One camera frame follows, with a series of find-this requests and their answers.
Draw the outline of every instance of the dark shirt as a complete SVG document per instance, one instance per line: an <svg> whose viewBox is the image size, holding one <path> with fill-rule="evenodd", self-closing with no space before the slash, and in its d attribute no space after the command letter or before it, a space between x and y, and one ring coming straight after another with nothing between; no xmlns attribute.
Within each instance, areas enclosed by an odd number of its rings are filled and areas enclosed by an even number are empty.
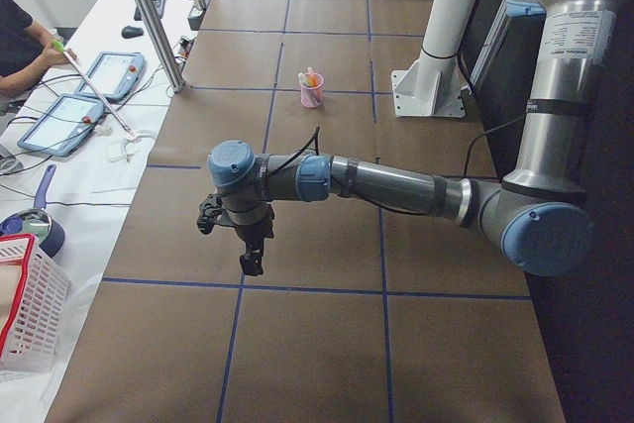
<svg viewBox="0 0 634 423"><path fill-rule="evenodd" d="M13 0L0 0L0 76L9 76L30 64L42 46L24 31L33 17Z"/></svg>

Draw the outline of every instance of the pink cup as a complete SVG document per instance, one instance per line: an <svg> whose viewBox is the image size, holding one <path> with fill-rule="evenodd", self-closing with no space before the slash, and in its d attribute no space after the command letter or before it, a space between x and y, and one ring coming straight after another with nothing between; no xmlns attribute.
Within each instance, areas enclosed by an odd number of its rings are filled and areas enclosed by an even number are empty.
<svg viewBox="0 0 634 423"><path fill-rule="evenodd" d="M322 94L322 86L324 85L324 78L319 73L312 73L317 78L317 86L308 87L301 81L299 82L299 89L301 94L301 104L307 108L317 108L324 103L324 96Z"/></svg>

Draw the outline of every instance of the white basket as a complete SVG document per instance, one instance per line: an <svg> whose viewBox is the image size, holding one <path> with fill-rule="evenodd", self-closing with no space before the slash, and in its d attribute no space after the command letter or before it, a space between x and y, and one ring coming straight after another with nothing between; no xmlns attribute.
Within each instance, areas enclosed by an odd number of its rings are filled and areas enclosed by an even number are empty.
<svg viewBox="0 0 634 423"><path fill-rule="evenodd" d="M53 366L57 325L68 277L33 235L0 238L0 265L21 267L13 305L0 330L0 381L19 372L46 372Z"/></svg>

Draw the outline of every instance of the computer mouse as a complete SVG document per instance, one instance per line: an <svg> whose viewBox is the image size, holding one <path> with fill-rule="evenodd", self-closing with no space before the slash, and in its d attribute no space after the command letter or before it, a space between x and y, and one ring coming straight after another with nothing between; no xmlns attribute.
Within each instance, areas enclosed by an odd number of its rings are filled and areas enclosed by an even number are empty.
<svg viewBox="0 0 634 423"><path fill-rule="evenodd" d="M132 25L127 25L121 31L121 36L124 39L133 39L134 37L140 37L143 34L143 29L141 27L133 27Z"/></svg>

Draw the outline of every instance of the metal pole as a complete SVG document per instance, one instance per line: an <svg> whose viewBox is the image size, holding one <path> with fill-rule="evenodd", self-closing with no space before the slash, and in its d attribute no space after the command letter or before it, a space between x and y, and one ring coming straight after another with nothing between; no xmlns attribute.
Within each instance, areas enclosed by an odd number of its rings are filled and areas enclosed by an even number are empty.
<svg viewBox="0 0 634 423"><path fill-rule="evenodd" d="M141 16L148 28L150 38L155 46L160 64L167 73L171 87L174 93L179 93L185 86L185 80L180 74L180 69L174 58L173 51L167 35L160 22L159 14L152 0L135 0L141 11Z"/></svg>

